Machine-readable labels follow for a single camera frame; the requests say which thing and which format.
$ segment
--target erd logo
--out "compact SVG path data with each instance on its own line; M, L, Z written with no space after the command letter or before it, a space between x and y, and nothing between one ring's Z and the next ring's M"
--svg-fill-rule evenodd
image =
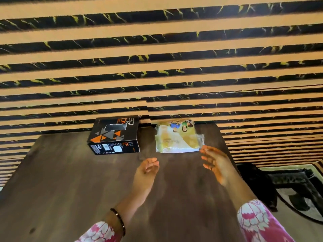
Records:
M117 120L117 124L128 124L133 126L134 125L134 118L119 118Z

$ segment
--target pink and white sleeve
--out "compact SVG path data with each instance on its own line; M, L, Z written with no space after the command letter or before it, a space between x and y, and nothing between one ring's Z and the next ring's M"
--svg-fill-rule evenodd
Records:
M98 222L75 242L118 242L118 240L113 228L106 222Z
M284 227L258 199L241 206L237 218L247 242L294 242Z

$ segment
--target yellow and white package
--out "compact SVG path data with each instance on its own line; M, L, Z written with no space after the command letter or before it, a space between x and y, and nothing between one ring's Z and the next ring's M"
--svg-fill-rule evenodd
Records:
M204 145L204 135L196 134L194 122L190 119L161 121L157 124L156 129L156 152L194 152Z

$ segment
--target box top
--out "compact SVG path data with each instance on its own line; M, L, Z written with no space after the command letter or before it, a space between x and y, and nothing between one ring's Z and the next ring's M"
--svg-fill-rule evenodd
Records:
M137 115L97 118L87 143L136 140L138 124L139 117Z

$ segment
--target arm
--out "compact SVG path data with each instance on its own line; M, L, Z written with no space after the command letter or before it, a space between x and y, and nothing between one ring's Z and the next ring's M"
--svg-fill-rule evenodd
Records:
M294 241L267 207L253 194L225 153L209 146L203 146L200 152L204 154L202 159L208 162L203 166L211 170L217 181L228 191L246 241Z
M130 193L114 209L127 228L136 210L145 202L159 170L157 158L144 160L137 168ZM123 228L118 217L109 211L103 221L94 224L75 242L119 242Z

